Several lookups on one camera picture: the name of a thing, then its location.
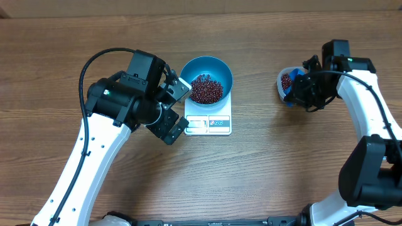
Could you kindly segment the blue plastic measuring scoop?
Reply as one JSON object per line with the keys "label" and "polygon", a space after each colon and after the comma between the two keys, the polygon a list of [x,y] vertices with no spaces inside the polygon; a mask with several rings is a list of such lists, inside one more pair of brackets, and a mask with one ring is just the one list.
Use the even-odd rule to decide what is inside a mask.
{"label": "blue plastic measuring scoop", "polygon": [[292,71],[282,74],[281,85],[283,92],[285,94],[289,94],[291,91],[291,86],[296,82],[296,77],[304,74],[305,72],[300,68],[294,68]]}

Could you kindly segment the white digital kitchen scale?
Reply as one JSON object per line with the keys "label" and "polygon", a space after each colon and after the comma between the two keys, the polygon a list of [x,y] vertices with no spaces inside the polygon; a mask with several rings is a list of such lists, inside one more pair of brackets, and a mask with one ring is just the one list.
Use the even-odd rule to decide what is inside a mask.
{"label": "white digital kitchen scale", "polygon": [[185,118],[189,122],[184,130],[188,136],[228,136],[232,133],[231,93],[212,105],[185,101]]}

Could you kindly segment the red adzuki beans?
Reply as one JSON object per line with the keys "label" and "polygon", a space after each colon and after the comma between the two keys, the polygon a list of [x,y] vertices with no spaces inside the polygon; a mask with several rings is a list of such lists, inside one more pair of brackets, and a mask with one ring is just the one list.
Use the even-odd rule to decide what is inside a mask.
{"label": "red adzuki beans", "polygon": [[210,74],[200,74],[190,85],[192,86],[190,99],[198,104],[215,104],[225,96],[223,84],[214,80]]}

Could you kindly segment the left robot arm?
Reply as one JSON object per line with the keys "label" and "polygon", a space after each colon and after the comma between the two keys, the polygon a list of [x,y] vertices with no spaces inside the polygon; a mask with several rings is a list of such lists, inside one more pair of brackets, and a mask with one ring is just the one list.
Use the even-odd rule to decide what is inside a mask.
{"label": "left robot arm", "polygon": [[155,55],[128,49],[133,57],[126,71],[93,83],[84,92],[84,76],[102,50],[84,65],[79,77],[82,123],[72,153],[48,201],[32,225],[88,225],[95,200],[117,153],[144,125],[172,145],[188,126],[174,110],[192,86]]}

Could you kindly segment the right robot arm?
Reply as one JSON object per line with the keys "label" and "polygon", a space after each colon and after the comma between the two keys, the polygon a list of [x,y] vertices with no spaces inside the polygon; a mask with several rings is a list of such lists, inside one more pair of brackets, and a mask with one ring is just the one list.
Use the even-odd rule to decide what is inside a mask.
{"label": "right robot arm", "polygon": [[378,86],[372,61],[353,57],[347,40],[331,40],[299,67],[277,77],[280,99],[312,113],[334,99],[347,106],[357,145],[340,170],[338,187],[296,216],[269,217],[269,225],[353,225],[358,217],[401,205],[401,127]]}

